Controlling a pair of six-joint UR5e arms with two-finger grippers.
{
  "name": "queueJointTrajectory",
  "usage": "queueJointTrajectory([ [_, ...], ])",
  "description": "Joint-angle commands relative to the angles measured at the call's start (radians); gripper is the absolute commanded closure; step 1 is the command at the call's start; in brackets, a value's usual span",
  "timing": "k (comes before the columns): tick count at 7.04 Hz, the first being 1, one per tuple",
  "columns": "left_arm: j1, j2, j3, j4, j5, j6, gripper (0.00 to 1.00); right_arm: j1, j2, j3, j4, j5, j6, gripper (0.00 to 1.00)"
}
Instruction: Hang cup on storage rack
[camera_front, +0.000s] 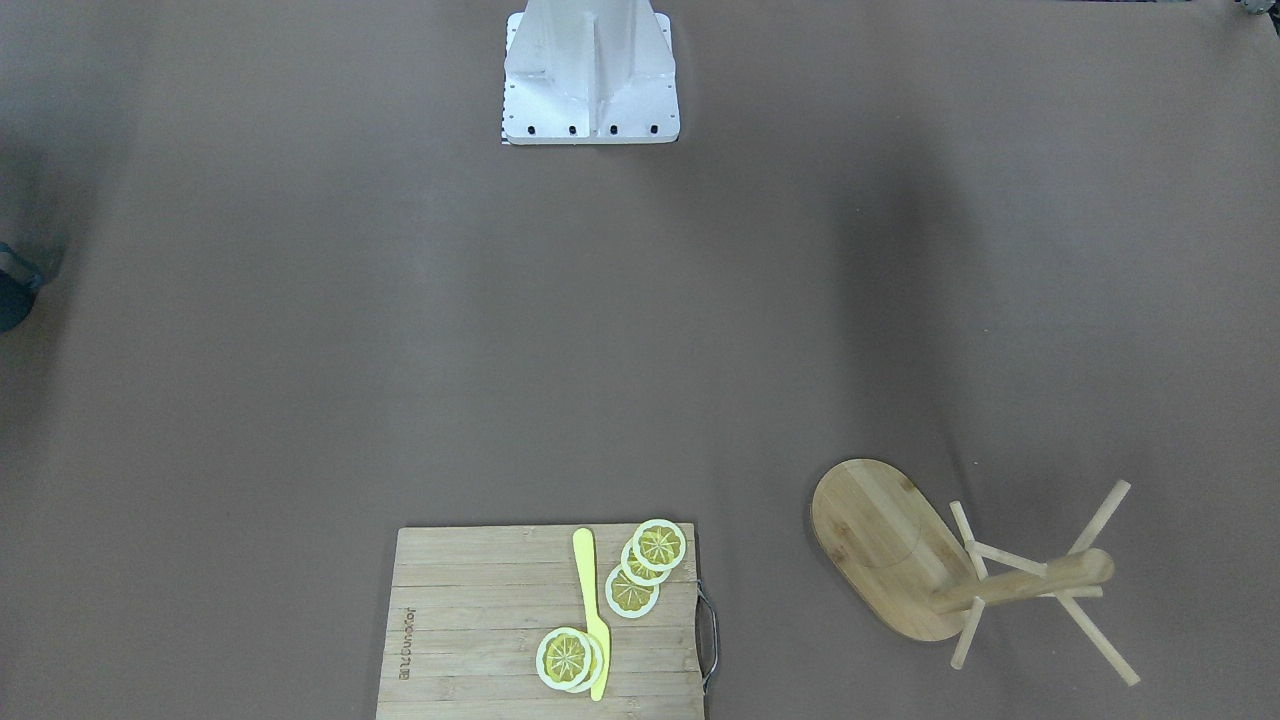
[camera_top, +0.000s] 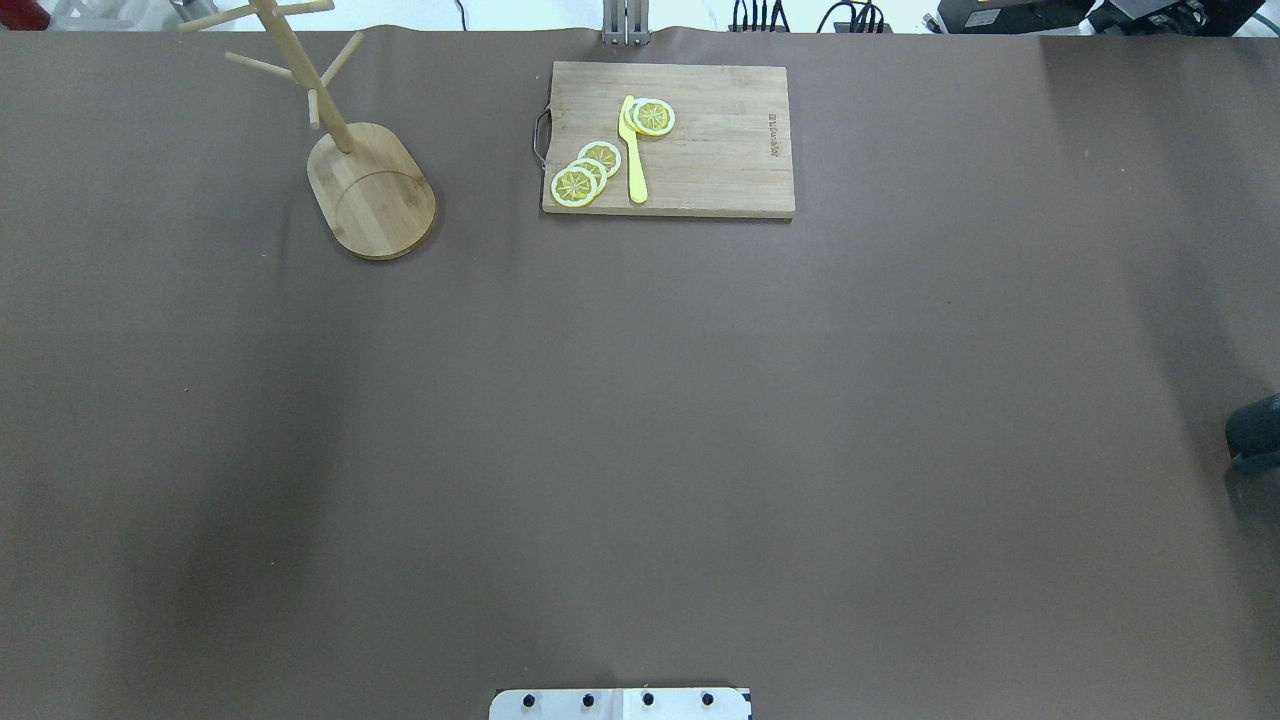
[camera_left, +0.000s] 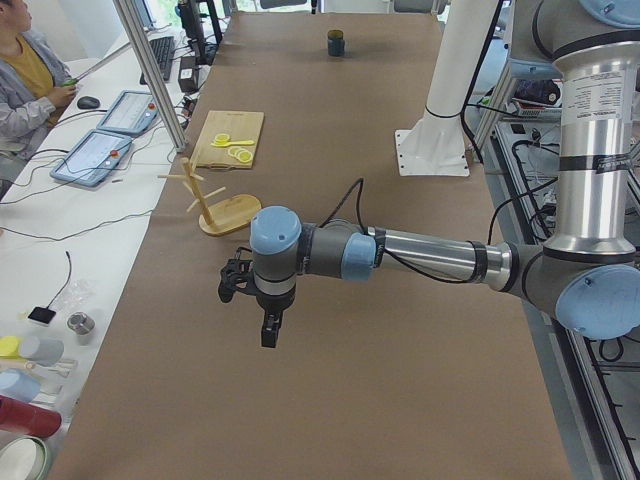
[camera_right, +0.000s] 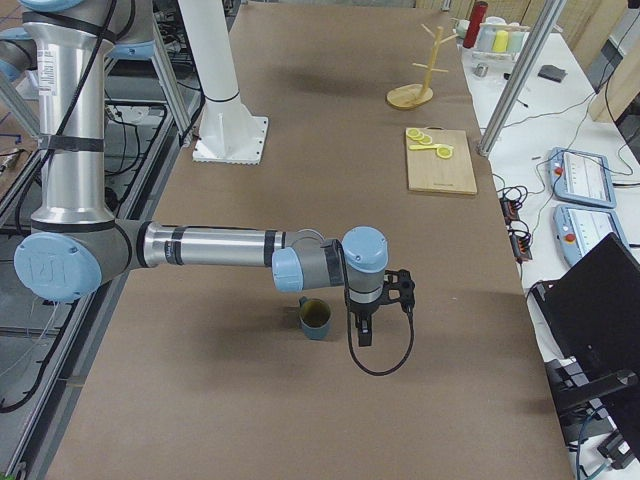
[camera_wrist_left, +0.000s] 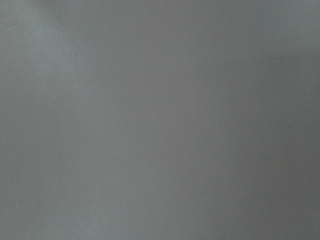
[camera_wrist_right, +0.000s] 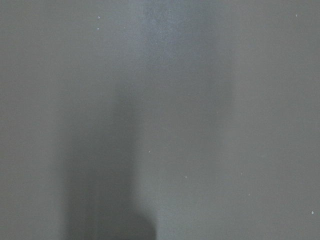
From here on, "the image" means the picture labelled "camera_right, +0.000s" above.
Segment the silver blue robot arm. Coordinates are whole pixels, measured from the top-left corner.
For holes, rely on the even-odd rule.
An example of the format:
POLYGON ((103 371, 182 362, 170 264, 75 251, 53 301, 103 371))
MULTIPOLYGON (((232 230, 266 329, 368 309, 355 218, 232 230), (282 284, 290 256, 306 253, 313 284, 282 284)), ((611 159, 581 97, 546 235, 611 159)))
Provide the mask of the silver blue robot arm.
POLYGON ((72 302, 137 268, 267 267, 283 292, 341 286, 358 342, 388 302, 384 236, 362 226, 342 240, 302 230, 164 226, 121 220, 108 209, 104 171, 104 60, 119 46, 151 42, 147 1, 28 1, 24 27, 36 45, 42 203, 14 254, 19 280, 37 296, 72 302))

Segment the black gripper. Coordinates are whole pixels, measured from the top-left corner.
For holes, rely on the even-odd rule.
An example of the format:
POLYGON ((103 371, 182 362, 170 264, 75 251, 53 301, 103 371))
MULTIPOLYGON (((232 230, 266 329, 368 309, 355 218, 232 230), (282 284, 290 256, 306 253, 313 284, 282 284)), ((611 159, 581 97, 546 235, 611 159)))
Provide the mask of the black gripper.
POLYGON ((381 290, 359 292, 348 290, 348 310, 356 316, 358 330, 358 345, 369 347, 372 345, 373 314, 380 306, 381 290))

